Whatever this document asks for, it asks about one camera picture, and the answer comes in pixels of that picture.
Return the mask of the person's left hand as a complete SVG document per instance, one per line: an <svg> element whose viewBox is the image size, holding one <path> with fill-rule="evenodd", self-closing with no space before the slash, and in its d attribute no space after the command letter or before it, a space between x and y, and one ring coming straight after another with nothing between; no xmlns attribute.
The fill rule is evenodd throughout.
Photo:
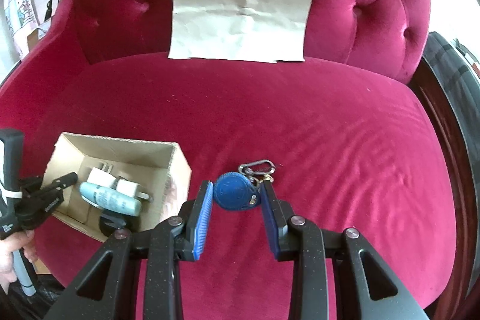
<svg viewBox="0 0 480 320"><path fill-rule="evenodd" d="M34 231L16 232L0 243L0 280L5 293L8 293L10 284L17 280L13 270L13 252L21 249L29 262L35 263L38 260Z"/></svg>

